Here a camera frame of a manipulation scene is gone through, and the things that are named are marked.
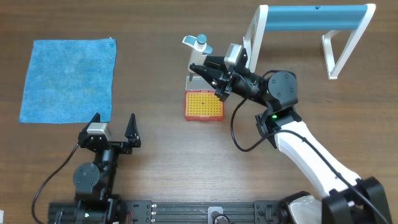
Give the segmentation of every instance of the red and yellow box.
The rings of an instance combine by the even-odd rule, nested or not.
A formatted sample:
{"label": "red and yellow box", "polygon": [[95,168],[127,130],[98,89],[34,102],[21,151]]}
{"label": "red and yellow box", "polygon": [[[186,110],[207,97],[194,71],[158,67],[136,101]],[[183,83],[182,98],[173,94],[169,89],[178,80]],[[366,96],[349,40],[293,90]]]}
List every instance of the red and yellow box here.
{"label": "red and yellow box", "polygon": [[214,91],[186,91],[185,119],[187,121],[222,121],[224,119],[224,102],[221,102]]}

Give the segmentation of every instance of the blue cloth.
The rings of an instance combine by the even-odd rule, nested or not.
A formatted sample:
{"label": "blue cloth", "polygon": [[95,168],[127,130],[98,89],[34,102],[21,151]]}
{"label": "blue cloth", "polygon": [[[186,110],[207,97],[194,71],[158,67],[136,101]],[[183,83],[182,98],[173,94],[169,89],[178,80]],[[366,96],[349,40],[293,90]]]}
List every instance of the blue cloth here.
{"label": "blue cloth", "polygon": [[35,40],[19,122],[110,121],[115,60],[115,39]]}

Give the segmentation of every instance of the wooden surface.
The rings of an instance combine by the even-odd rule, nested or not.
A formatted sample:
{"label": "wooden surface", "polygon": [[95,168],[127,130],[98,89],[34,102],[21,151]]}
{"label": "wooden surface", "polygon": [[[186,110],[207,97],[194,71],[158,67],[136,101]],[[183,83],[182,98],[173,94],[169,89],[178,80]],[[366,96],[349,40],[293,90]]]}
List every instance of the wooden surface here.
{"label": "wooden surface", "polygon": [[[294,71],[297,111],[314,136],[361,177],[383,184],[398,222],[398,1],[373,1],[376,13],[337,80],[327,79],[321,35],[266,33],[256,72]],[[84,124],[19,124],[33,40],[103,39],[118,43],[114,70],[115,140],[129,115],[137,116],[142,147],[121,156],[114,193],[125,199],[161,202],[278,200],[301,190],[316,195],[297,166],[268,142],[238,151],[229,133],[237,96],[226,102],[221,123],[184,120],[184,88],[190,49],[185,35],[205,33],[225,55],[240,44],[254,11],[269,5],[365,4],[366,1],[90,0],[0,1],[0,209],[6,223],[33,223],[30,205],[42,182],[68,156]],[[341,53],[348,33],[336,36]],[[259,139],[246,103],[236,116],[243,146]],[[94,154],[80,149],[46,186],[37,214],[46,221],[51,201],[72,200],[72,174]]]}

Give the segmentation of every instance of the clear plastic lid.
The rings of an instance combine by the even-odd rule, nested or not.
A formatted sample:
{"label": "clear plastic lid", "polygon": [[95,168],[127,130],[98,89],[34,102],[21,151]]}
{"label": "clear plastic lid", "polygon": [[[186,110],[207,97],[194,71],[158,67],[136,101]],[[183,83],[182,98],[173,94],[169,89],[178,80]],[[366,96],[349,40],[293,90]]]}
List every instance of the clear plastic lid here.
{"label": "clear plastic lid", "polygon": [[191,85],[189,84],[189,76],[187,76],[187,82],[185,84],[186,91],[200,91],[200,90],[214,90],[209,83],[206,82],[201,76],[194,75],[192,78]]}

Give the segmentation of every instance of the white frame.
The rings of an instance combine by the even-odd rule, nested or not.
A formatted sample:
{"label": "white frame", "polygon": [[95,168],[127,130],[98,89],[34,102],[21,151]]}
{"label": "white frame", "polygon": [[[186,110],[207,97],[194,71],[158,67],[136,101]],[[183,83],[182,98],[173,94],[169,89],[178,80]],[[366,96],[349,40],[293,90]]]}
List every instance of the white frame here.
{"label": "white frame", "polygon": [[[366,11],[364,17],[362,18],[359,26],[356,30],[351,32],[347,44],[341,53],[340,58],[337,63],[335,63],[335,58],[333,56],[333,51],[331,48],[331,38],[339,33],[339,30],[331,30],[327,34],[322,36],[323,51],[325,53],[326,69],[328,72],[328,78],[330,80],[337,79],[338,74],[341,72],[344,64],[348,60],[355,45],[358,43],[362,34],[366,30],[374,11],[376,10],[375,4],[366,4],[368,10]],[[246,63],[246,68],[250,69],[251,72],[256,71],[257,60],[259,57],[259,52],[261,48],[262,37],[266,31],[266,23],[268,16],[268,6],[261,5],[257,8],[256,13],[254,13],[253,19],[249,25],[246,35],[243,37],[243,47],[248,53],[248,62]]]}

